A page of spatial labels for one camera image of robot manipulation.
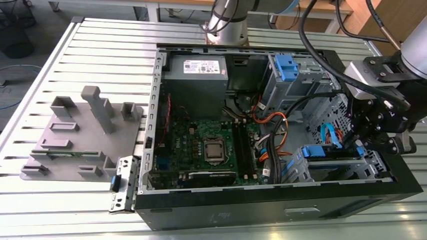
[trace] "open computer tower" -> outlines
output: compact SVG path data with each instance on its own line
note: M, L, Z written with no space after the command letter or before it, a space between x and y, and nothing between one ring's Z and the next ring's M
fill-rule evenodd
M335 51L319 50L342 72ZM303 49L159 45L134 209L152 230L344 218L422 192L401 155L324 140L350 129L346 94L314 98L274 137L272 123L314 93L346 90Z

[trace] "white label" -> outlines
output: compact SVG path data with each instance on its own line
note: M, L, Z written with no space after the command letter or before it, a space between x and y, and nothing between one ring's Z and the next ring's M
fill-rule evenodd
M270 177L270 169L264 168L262 170L262 174L266 176L266 177Z
M220 61L186 60L184 74L220 74Z
M262 110L264 110L266 109L266 105L264 104L262 104L260 102L258 103L258 105L256 105Z

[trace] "aluminum slotted table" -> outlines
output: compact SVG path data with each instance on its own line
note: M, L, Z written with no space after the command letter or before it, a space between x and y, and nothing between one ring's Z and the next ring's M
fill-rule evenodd
M343 63L378 55L370 43L342 35L308 35ZM303 48L295 31L250 28L251 46ZM110 183L24 181L19 174L43 133L55 96L82 102L86 85L111 103L135 102L147 113L156 43L204 44L198 25L86 18L72 22L0 135L0 237L91 239L426 239L427 193L379 205L344 219L152 232L136 213L108 215ZM135 154L144 143L142 120ZM411 134L417 154L405 161L427 191L427 125Z

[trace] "blue clip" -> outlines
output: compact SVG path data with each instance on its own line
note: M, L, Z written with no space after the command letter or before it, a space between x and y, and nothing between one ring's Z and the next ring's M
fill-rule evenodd
M294 159L290 161L290 163L287 164L287 166L283 168L282 170L282 176L284 176L290 170L290 168L292 167L294 165Z
M355 149L356 149L356 151L358 151L358 153L359 153L360 157L363 157L363 156L366 155L366 150L364 150L364 148L363 148L363 147L360 147L360 146L358 146Z
M300 74L299 64L291 55L275 55L275 65L282 73L283 82L294 82Z
M320 145L307 145L302 148L302 154L304 158L312 157L326 157L326 151Z

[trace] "screw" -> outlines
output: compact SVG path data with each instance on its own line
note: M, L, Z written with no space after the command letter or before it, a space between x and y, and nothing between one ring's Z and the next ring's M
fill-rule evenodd
M389 109L393 109L394 108L394 105L390 103L390 101L385 101L385 105Z

